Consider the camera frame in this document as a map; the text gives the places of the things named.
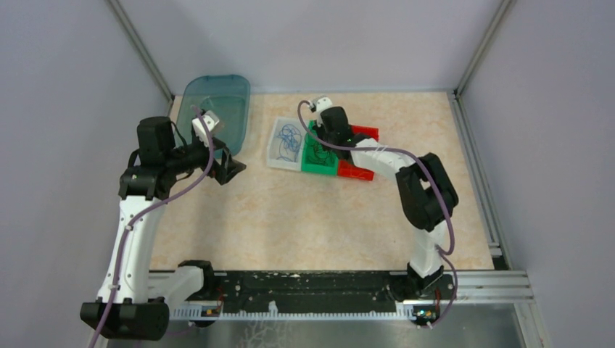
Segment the tangled blue wire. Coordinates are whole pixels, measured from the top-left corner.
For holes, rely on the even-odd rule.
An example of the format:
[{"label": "tangled blue wire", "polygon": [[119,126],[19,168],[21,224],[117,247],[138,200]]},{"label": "tangled blue wire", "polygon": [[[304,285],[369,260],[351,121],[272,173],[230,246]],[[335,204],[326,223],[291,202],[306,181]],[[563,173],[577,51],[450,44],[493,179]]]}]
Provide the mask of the tangled blue wire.
[{"label": "tangled blue wire", "polygon": [[293,125],[284,125],[276,138],[282,139],[282,142],[280,142],[280,156],[277,159],[296,162],[301,150],[301,141],[303,140],[299,128]]}]

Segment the speckled countertop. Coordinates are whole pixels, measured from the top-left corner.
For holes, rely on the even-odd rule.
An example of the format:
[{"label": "speckled countertop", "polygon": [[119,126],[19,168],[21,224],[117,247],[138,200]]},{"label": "speckled countertop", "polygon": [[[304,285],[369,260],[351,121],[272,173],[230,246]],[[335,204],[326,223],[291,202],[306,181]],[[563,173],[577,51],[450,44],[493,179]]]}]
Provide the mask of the speckled countertop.
[{"label": "speckled countertop", "polygon": [[[378,176],[364,182],[266,166],[276,117],[296,117],[297,103],[317,96],[250,97],[247,134],[236,156],[247,169],[224,186],[206,179],[169,204],[151,269],[174,269],[190,259],[209,260],[216,270],[405,269],[413,235],[395,183]],[[379,128],[383,144],[440,157],[460,201],[453,214],[456,248],[450,259],[460,269],[492,269],[447,95],[329,96],[345,108],[351,124]],[[180,103],[176,98],[172,118]],[[173,192],[190,180],[177,183]]]}]

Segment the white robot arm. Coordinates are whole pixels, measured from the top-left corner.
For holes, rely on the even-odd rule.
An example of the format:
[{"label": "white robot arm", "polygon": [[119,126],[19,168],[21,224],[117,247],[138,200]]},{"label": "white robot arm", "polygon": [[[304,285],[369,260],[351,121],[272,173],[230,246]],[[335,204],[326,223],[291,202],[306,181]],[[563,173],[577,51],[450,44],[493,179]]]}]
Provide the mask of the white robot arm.
[{"label": "white robot arm", "polygon": [[[420,168],[408,155],[383,151],[387,146],[380,144],[376,139],[354,134],[344,109],[334,106],[329,97],[321,96],[311,101],[310,109],[316,114],[316,126],[313,130],[320,140],[335,146],[357,149],[352,151],[330,149],[338,158],[382,175],[399,186],[404,213],[413,226],[416,243],[409,268],[417,277],[418,290],[425,289],[442,275],[442,260],[437,246],[444,241],[447,225],[433,189],[423,189],[421,185],[420,181],[426,179]],[[360,148],[375,150],[362,151]],[[454,206],[458,203],[458,197],[442,163],[433,154],[422,157],[421,161],[436,180],[449,214],[452,214]]]},{"label": "white robot arm", "polygon": [[[204,112],[202,120],[192,122],[192,143],[178,148],[168,117],[149,117],[137,127],[139,149],[120,178],[120,217],[109,267],[96,301],[81,307],[81,319],[109,339],[160,339],[170,312],[192,294],[213,291],[211,264],[196,260],[182,262],[160,285],[148,284],[158,223],[177,175],[205,169],[210,147],[222,150],[222,160],[213,160],[212,170],[204,175],[219,184],[246,167],[233,160],[222,141],[207,137],[204,125],[214,133],[218,117]],[[135,165],[137,155],[140,165]]]}]

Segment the green block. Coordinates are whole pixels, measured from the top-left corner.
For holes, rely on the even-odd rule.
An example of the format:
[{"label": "green block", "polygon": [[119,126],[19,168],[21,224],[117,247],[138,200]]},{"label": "green block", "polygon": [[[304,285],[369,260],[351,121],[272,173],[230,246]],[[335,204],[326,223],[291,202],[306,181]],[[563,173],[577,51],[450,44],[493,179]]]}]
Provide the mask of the green block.
[{"label": "green block", "polygon": [[[314,121],[310,121],[308,127],[312,130]],[[305,135],[305,145],[301,158],[301,171],[323,175],[337,175],[339,160],[332,151],[326,151],[322,145],[314,140],[309,134]]]}]

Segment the transparent blue lid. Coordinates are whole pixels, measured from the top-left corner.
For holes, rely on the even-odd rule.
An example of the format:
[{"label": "transparent blue lid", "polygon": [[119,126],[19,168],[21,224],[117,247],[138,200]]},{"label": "transparent blue lid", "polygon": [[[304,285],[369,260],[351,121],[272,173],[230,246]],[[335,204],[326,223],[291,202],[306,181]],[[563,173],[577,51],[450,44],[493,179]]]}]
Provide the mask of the transparent blue lid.
[{"label": "transparent blue lid", "polygon": [[[183,92],[177,127],[186,141],[192,129],[194,111],[191,105],[212,110],[224,126],[215,137],[224,141],[231,154],[238,154],[246,136],[249,106],[249,82],[239,75],[202,76],[188,84]],[[181,144],[176,136],[176,144]]]}]

